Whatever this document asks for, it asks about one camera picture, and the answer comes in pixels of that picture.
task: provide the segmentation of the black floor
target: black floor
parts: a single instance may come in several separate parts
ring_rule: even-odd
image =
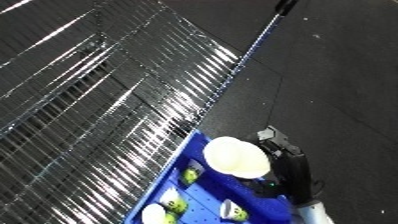
[[[244,52],[277,1],[165,2]],[[327,181],[321,199],[336,223],[397,223],[398,2],[302,0],[202,130],[238,137],[268,121]]]

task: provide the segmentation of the blue tray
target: blue tray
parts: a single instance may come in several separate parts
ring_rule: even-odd
[[[256,198],[234,177],[212,170],[205,162],[202,150],[210,141],[199,131],[193,132],[180,146],[175,158],[170,161],[161,175],[152,184],[139,203],[127,214],[124,224],[142,224],[141,211],[151,203],[159,202],[159,197],[169,187],[174,186],[188,202],[188,210],[179,218],[179,224],[228,224],[222,220],[219,208],[224,199],[229,198],[245,208],[250,214],[245,224],[288,224],[290,223],[289,203],[284,197],[277,199]],[[186,187],[178,180],[190,159],[201,163],[205,173],[191,186]]]

